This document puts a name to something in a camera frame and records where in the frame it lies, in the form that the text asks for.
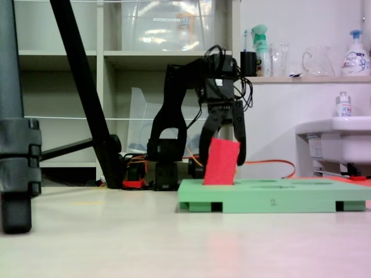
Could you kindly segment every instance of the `black tripod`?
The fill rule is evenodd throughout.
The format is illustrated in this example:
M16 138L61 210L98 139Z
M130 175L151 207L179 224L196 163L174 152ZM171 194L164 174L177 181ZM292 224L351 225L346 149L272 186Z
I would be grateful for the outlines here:
M108 132L94 79L69 0L50 0L92 139L41 154L41 131L24 119L13 0L0 0L0 194L2 229L26 233L32 227L31 198L41 194L41 160L94 147L109 188L122 187L117 136Z

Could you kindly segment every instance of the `spray bottle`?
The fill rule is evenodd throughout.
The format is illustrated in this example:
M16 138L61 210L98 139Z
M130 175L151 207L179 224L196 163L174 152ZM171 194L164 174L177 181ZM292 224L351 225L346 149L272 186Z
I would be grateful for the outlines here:
M369 54L364 49L359 39L362 33L361 30L350 32L353 36L354 43L351 45L345 57L343 76L370 76L371 74Z
M254 47L257 56L257 76L271 76L271 59L269 47L267 45L265 34L268 31L267 26L260 24L252 29L254 33Z

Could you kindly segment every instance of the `green platform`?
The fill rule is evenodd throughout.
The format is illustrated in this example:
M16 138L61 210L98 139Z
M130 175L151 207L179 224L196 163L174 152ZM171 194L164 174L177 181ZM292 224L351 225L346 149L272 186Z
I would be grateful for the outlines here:
M326 179L236 180L233 186L204 186L183 180L178 190L181 209L224 213L333 213L365 211L371 188Z

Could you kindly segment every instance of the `floor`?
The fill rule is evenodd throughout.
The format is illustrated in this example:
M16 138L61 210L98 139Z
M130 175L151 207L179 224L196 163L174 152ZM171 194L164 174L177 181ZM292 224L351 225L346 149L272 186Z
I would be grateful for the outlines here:
M371 210L189 214L176 192L44 188L1 278L370 278Z

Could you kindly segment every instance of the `toothbrush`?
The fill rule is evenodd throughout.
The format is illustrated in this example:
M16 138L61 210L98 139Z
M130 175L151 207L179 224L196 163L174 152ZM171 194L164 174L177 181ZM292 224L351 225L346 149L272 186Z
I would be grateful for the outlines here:
M243 47L243 51L246 52L248 51L248 31L247 30L245 30L244 37L245 37L245 45Z

